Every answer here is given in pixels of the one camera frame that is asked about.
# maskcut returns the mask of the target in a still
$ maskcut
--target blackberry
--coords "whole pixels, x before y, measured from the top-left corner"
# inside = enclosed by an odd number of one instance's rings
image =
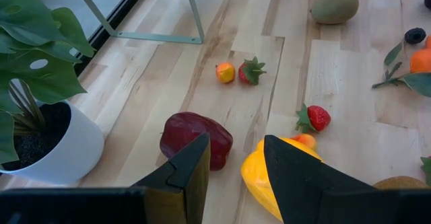
[[[417,44],[423,41],[426,37],[426,33],[422,28],[410,29],[405,33],[404,39],[408,44]]]

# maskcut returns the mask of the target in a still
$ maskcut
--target strawberry leaves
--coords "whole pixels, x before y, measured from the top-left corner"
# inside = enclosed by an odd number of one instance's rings
[[[266,71],[262,70],[265,66],[265,63],[259,63],[257,57],[254,57],[253,60],[244,60],[244,66],[242,67],[242,72],[245,74],[245,77],[248,80],[248,83],[251,85],[259,84],[259,76],[266,73]]]
[[[425,173],[426,184],[431,186],[431,158],[429,157],[421,157],[423,166],[421,167]]]
[[[308,117],[308,110],[307,106],[305,104],[302,105],[301,111],[296,112],[299,116],[299,120],[296,123],[295,130],[299,130],[299,128],[302,128],[303,133],[307,133],[310,130],[313,130],[314,132],[318,133],[316,128],[311,124],[310,118]]]

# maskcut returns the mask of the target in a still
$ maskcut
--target white plant pot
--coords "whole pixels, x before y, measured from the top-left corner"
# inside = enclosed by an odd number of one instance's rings
[[[41,160],[20,170],[0,172],[53,184],[70,184],[84,177],[102,156],[102,131],[75,106],[65,135]]]

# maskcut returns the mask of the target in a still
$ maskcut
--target black soil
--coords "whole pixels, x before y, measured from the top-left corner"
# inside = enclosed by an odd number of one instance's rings
[[[70,107],[65,103],[45,104],[40,107],[45,118],[44,131],[31,136],[15,136],[15,150],[20,160],[4,163],[5,170],[18,170],[41,160],[60,142],[69,127]]]

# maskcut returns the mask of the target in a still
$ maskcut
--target small orange fruit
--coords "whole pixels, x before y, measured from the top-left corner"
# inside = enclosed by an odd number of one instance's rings
[[[428,36],[425,40],[425,48],[431,49],[431,36]]]
[[[419,50],[410,58],[410,73],[431,72],[431,49]]]
[[[229,62],[218,65],[215,73],[218,80],[222,83],[229,83],[235,79],[235,67]]]
[[[306,145],[307,147],[310,147],[313,151],[316,151],[317,142],[316,142],[316,139],[312,135],[302,133],[302,134],[299,134],[295,137],[291,137],[291,139],[298,141],[298,142]]]

